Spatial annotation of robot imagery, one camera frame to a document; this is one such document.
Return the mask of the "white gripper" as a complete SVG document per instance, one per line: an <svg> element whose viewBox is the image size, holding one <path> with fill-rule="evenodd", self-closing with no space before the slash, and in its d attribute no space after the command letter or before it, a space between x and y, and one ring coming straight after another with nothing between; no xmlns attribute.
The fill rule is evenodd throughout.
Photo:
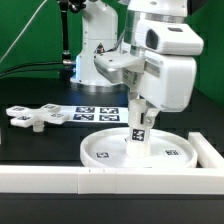
<svg viewBox="0 0 224 224"><path fill-rule="evenodd" d="M147 107L143 127L152 128L160 111L181 112L189 104L196 76L192 57L147 52L144 58L107 52L94 56L99 74L123 83L155 107Z"/></svg>

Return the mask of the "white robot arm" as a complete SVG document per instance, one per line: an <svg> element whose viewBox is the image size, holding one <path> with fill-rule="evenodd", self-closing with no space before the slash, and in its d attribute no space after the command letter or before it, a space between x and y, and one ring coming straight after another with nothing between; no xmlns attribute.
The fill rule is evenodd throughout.
<svg viewBox="0 0 224 224"><path fill-rule="evenodd" d="M146 129L160 112L181 112L189 104L196 55L203 40L185 23L191 0L118 0L127 6L125 28L102 0L87 0L82 15L82 50L71 81L92 92L125 85L128 125Z"/></svg>

